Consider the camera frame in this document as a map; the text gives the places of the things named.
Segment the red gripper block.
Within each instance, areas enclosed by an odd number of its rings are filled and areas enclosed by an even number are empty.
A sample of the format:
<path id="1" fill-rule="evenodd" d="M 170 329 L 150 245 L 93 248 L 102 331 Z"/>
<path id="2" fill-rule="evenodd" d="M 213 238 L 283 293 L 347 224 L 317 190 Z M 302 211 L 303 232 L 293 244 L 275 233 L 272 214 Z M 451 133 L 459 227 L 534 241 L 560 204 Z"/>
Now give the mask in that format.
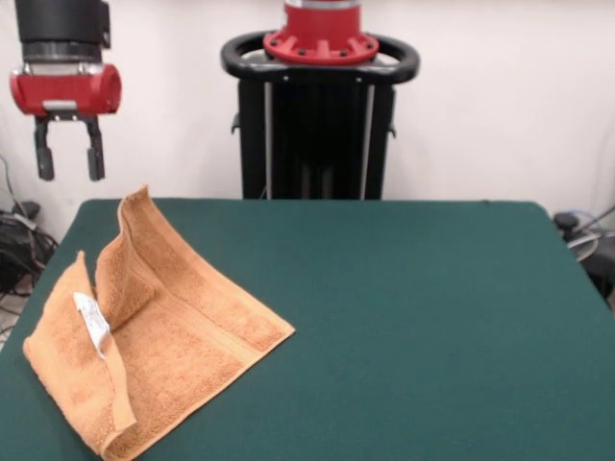
<path id="1" fill-rule="evenodd" d="M 68 74 L 13 72 L 9 86 L 16 106 L 27 115 L 44 116 L 52 112 L 81 115 L 116 113 L 122 94 L 119 71 L 112 64 L 94 65 L 93 70 Z M 88 173 L 93 182 L 105 178 L 102 134 L 97 117 L 84 121 L 90 146 L 87 149 Z M 47 144 L 49 119 L 35 118 L 34 141 L 38 176 L 54 179 L 52 151 Z"/>

